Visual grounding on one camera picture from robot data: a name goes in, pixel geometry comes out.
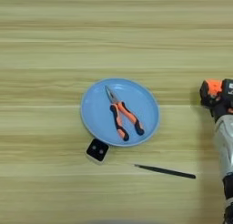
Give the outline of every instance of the wood grain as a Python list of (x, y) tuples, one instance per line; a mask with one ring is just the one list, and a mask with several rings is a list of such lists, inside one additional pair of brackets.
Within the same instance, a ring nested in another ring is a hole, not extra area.
[[(232, 14), (233, 0), (0, 0), (0, 223), (221, 223), (214, 124), (198, 89), (232, 77)], [(115, 76), (152, 91), (161, 126), (96, 166), (80, 101)]]

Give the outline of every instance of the small black box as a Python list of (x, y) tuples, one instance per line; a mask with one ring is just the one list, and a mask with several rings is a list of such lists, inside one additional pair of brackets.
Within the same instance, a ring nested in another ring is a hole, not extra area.
[(86, 154), (95, 162), (102, 163), (104, 161), (108, 149), (109, 146), (106, 143), (95, 138), (88, 147)]

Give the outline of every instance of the orange drill part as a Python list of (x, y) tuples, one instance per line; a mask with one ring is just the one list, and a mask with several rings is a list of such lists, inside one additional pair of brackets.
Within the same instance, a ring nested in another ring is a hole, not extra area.
[(211, 96), (216, 97), (219, 92), (222, 92), (222, 81), (209, 79), (206, 82), (208, 83), (208, 93)]

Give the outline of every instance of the black stylus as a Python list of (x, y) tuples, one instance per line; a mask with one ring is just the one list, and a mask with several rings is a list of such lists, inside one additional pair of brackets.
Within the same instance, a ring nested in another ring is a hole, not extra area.
[(177, 177), (193, 178), (193, 179), (196, 178), (196, 176), (193, 174), (183, 173), (183, 172), (170, 170), (170, 169), (155, 168), (155, 167), (143, 166), (143, 165), (138, 165), (138, 164), (135, 164), (135, 167), (155, 171), (158, 173), (164, 173), (164, 174), (168, 174), (172, 176), (177, 176)]

